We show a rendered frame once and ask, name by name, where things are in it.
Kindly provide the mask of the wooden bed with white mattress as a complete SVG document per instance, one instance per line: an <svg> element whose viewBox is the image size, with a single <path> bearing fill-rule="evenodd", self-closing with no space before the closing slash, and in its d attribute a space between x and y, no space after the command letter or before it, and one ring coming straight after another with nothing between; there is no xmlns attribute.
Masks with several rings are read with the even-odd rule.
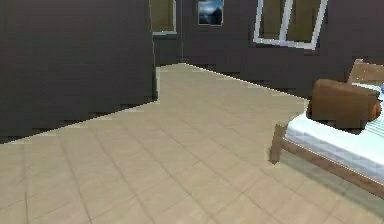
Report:
<svg viewBox="0 0 384 224"><path fill-rule="evenodd" d="M348 132L309 119L306 109L275 126L269 161L279 162L285 150L384 199L384 65L357 59L344 83L378 91L381 115Z"/></svg>

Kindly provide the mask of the blue framed picture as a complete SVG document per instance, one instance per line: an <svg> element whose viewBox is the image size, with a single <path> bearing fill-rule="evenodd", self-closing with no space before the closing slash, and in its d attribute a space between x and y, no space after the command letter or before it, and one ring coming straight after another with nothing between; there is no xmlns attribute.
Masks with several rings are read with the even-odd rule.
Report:
<svg viewBox="0 0 384 224"><path fill-rule="evenodd" d="M197 4L198 24L221 26L223 24L224 0L199 0Z"/></svg>

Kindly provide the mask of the orange ball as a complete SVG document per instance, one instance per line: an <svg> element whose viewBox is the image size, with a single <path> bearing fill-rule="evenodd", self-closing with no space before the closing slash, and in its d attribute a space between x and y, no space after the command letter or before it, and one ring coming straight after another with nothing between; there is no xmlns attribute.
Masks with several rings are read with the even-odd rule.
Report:
<svg viewBox="0 0 384 224"><path fill-rule="evenodd" d="M380 115L381 115L381 104L379 101L377 101L372 108L371 120L377 119Z"/></svg>

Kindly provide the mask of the brown box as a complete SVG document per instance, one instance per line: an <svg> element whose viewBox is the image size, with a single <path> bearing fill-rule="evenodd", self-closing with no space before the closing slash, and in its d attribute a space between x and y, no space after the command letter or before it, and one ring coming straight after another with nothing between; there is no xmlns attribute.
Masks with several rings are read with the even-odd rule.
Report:
<svg viewBox="0 0 384 224"><path fill-rule="evenodd" d="M306 116L348 132L361 132L371 120L379 92L328 79L319 79L312 89Z"/></svg>

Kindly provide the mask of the white framed window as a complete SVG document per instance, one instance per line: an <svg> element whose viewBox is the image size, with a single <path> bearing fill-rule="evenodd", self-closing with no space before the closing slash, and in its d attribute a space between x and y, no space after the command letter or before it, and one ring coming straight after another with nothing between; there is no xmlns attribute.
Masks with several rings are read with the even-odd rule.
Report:
<svg viewBox="0 0 384 224"><path fill-rule="evenodd" d="M176 0L149 0L152 32L157 35L176 33Z"/></svg>
<svg viewBox="0 0 384 224"><path fill-rule="evenodd" d="M328 0L258 0L253 42L315 50Z"/></svg>

